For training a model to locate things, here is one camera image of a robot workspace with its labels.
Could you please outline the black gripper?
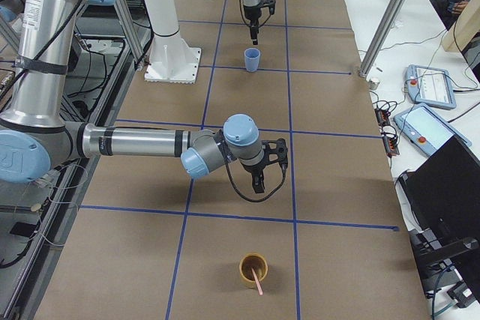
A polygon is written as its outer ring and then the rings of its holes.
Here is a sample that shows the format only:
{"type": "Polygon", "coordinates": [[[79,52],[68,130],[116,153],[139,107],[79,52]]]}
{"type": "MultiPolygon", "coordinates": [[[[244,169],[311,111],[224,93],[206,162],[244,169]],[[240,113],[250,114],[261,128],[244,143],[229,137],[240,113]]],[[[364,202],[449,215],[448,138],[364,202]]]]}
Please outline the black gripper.
{"type": "Polygon", "coordinates": [[[258,27],[259,20],[262,16],[260,6],[255,5],[253,7],[243,5],[244,17],[247,20],[247,25],[250,27],[250,38],[253,45],[258,44],[258,27]]]}
{"type": "Polygon", "coordinates": [[[261,160],[256,164],[249,164],[241,160],[243,168],[252,176],[252,187],[255,193],[265,192],[264,173],[263,170],[269,165],[268,160],[261,160]]]}

